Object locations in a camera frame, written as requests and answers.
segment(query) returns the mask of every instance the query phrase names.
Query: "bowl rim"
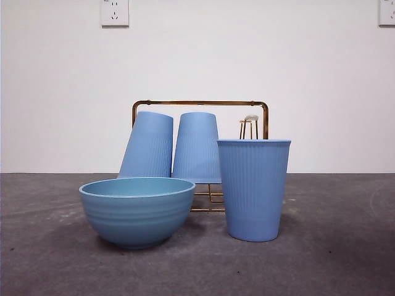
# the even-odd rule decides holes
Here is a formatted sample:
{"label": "bowl rim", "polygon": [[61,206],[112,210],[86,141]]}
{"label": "bowl rim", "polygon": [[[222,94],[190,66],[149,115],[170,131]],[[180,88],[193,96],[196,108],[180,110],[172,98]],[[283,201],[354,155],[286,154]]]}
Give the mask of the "bowl rim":
{"label": "bowl rim", "polygon": [[[186,183],[190,183],[190,187],[181,191],[175,191],[175,192],[166,192],[163,194],[149,194],[149,195],[128,195],[128,196],[124,196],[124,195],[104,195],[104,194],[93,194],[93,193],[89,193],[84,191],[84,188],[86,186],[92,185],[92,184],[96,184],[96,183],[101,183],[101,182],[106,182],[106,181],[112,181],[112,180],[121,180],[121,179],[172,179],[172,180],[177,180],[177,181],[183,181]],[[138,199],[138,198],[148,198],[148,197],[160,197],[160,196],[166,196],[166,195],[170,195],[170,194],[180,194],[180,193],[184,193],[190,190],[194,190],[196,187],[195,183],[192,183],[190,181],[184,180],[184,179],[179,179],[179,178],[168,178],[168,177],[129,177],[129,178],[113,178],[113,179],[105,179],[105,180],[100,180],[100,181],[95,181],[95,182],[90,182],[90,183],[86,183],[82,186],[80,186],[80,188],[78,189],[78,191],[80,192],[80,194],[83,195],[88,195],[88,196],[94,196],[94,197],[105,197],[105,198],[109,198],[109,199]]]}

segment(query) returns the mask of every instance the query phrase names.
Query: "blue bowl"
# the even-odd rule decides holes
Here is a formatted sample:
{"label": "blue bowl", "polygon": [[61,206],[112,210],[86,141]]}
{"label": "blue bowl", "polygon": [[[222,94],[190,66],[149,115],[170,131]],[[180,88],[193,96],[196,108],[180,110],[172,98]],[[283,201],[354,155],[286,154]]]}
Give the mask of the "blue bowl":
{"label": "blue bowl", "polygon": [[126,249],[160,244],[180,228],[195,184],[175,178],[125,178],[80,187],[85,215],[105,240]]}

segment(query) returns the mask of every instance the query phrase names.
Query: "wall socket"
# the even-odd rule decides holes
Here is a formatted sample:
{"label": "wall socket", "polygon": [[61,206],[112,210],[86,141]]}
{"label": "wall socket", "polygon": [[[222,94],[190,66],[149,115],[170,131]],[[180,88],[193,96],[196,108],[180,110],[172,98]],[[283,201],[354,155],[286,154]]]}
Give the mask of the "wall socket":
{"label": "wall socket", "polygon": [[395,27],[395,0],[380,0],[381,27]]}
{"label": "wall socket", "polygon": [[129,27],[129,0],[102,0],[103,27]]}

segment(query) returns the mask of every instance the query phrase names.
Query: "blue cup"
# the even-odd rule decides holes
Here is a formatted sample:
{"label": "blue cup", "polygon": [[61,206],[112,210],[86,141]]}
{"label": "blue cup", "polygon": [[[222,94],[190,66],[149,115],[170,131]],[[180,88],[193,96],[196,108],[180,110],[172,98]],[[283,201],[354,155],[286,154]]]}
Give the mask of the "blue cup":
{"label": "blue cup", "polygon": [[173,177],[196,184],[221,183],[217,140],[214,114],[184,113],[178,129]]}
{"label": "blue cup", "polygon": [[289,140],[218,140],[228,233],[275,239],[285,191]]}
{"label": "blue cup", "polygon": [[118,178],[170,177],[173,118],[140,111],[130,134]]}

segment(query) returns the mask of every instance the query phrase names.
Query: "cup rim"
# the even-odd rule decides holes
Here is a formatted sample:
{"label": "cup rim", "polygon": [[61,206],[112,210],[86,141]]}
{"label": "cup rim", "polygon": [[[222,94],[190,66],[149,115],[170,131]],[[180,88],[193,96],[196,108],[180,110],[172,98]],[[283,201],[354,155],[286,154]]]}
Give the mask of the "cup rim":
{"label": "cup rim", "polygon": [[279,142],[279,143],[290,143],[291,140],[287,139],[218,139],[217,142]]}
{"label": "cup rim", "polygon": [[[112,181],[112,180],[122,180],[122,179],[173,179],[173,180],[178,180],[178,181],[183,181],[186,183],[189,183],[191,186],[187,189],[181,190],[181,191],[174,191],[174,192],[165,192],[165,193],[161,193],[161,194],[148,194],[148,195],[144,195],[144,196],[133,196],[133,195],[129,195],[129,196],[124,196],[124,195],[105,195],[105,194],[94,194],[94,193],[90,193],[90,192],[86,192],[84,191],[84,188],[86,186],[92,185],[92,184],[96,184],[96,183],[101,183],[101,182],[106,182],[106,181]],[[184,179],[179,179],[179,178],[168,178],[168,177],[130,177],[130,178],[114,178],[114,179],[105,179],[105,180],[100,180],[100,181],[95,181],[95,182],[90,182],[90,183],[86,183],[84,185],[82,185],[78,191],[83,194],[83,195],[88,195],[88,196],[93,196],[93,197],[103,197],[103,198],[108,198],[108,199],[138,199],[138,198],[150,198],[150,197],[160,197],[160,196],[166,196],[166,195],[173,195],[173,194],[180,194],[180,193],[184,193],[190,190],[194,190],[196,187],[196,184],[184,180]]]}

